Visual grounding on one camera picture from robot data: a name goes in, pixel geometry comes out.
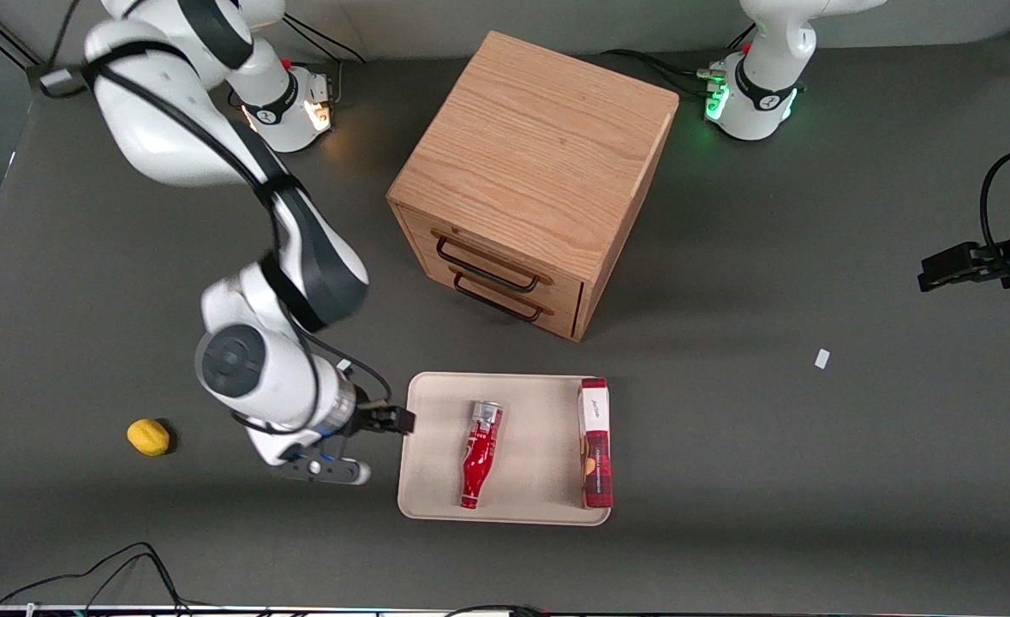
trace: wooden cabinet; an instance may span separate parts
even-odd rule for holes
[[[580,340],[678,103],[492,31],[387,200],[427,276]]]

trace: beige tray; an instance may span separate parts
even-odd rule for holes
[[[584,524],[611,508],[583,507],[580,377],[421,374],[407,407],[417,428],[402,445],[398,508],[410,518],[485,523]],[[460,507],[463,454],[474,401],[505,407],[494,466],[477,509]]]

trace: black metal handle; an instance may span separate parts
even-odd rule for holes
[[[508,313],[509,315],[512,315],[513,317],[516,317],[517,320],[527,321],[528,324],[529,324],[529,323],[532,323],[532,321],[535,321],[536,319],[538,319],[539,316],[542,315],[542,313],[543,313],[542,306],[533,306],[533,309],[535,309],[535,312],[532,313],[531,315],[524,315],[524,313],[519,313],[519,312],[516,312],[516,311],[513,311],[513,309],[508,308],[508,306],[505,306],[505,305],[502,305],[502,304],[497,304],[493,300],[489,300],[488,297],[482,296],[482,294],[474,293],[474,292],[471,292],[471,290],[469,290],[469,289],[463,288],[463,286],[459,285],[459,281],[462,281],[462,279],[463,279],[463,274],[462,273],[454,273],[454,283],[453,283],[453,286],[454,286],[454,291],[456,292],[462,293],[463,296],[473,297],[473,298],[475,298],[475,300],[478,300],[478,302],[481,302],[482,304],[485,304],[485,305],[488,305],[488,306],[493,306],[494,309],[498,309],[498,311],[500,311],[502,313]]]
[[[447,254],[446,252],[443,251],[443,246],[445,245],[445,243],[447,243],[447,238],[444,237],[444,235],[439,235],[439,241],[437,241],[437,254],[444,262],[453,264],[454,266],[459,266],[461,269],[464,270],[470,270],[471,273],[474,273],[475,275],[480,276],[488,281],[492,281],[494,282],[494,284],[502,286],[502,288],[512,290],[513,292],[516,293],[529,293],[531,292],[532,289],[535,289],[536,285],[539,284],[539,278],[535,276],[531,277],[531,282],[529,282],[529,284],[527,284],[526,286],[519,286],[517,284],[513,284],[512,281],[509,281],[508,279],[502,279],[493,273],[489,273],[489,271],[479,269],[474,264],[468,264],[467,262],[463,262],[462,259],[460,258],[450,256],[450,254]]]

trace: gray table surface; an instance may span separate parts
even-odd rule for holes
[[[352,441],[367,487],[270,478],[192,371],[200,292],[266,248],[262,208],[154,184],[90,98],[41,100],[0,195],[0,595],[143,539],[220,604],[1010,614],[1010,292],[916,285],[921,258],[979,237],[1010,36],[823,50],[764,143],[685,103],[580,344],[428,281],[384,201],[463,66],[348,67],[333,133],[286,157],[372,277],[325,336],[398,391],[422,371],[607,376],[609,522],[406,519],[393,436]],[[993,199],[1005,235],[1010,168]],[[175,422],[178,453],[132,450],[144,416]],[[164,595],[144,567],[104,600]]]

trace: red can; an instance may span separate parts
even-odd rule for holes
[[[466,439],[466,456],[463,457],[463,497],[462,507],[474,509],[478,507],[478,495],[482,493],[482,484],[489,476],[489,469],[494,465],[494,450],[497,449],[497,429],[501,425],[501,417],[505,414],[497,403],[478,401],[474,403],[474,414],[471,422],[471,436]]]

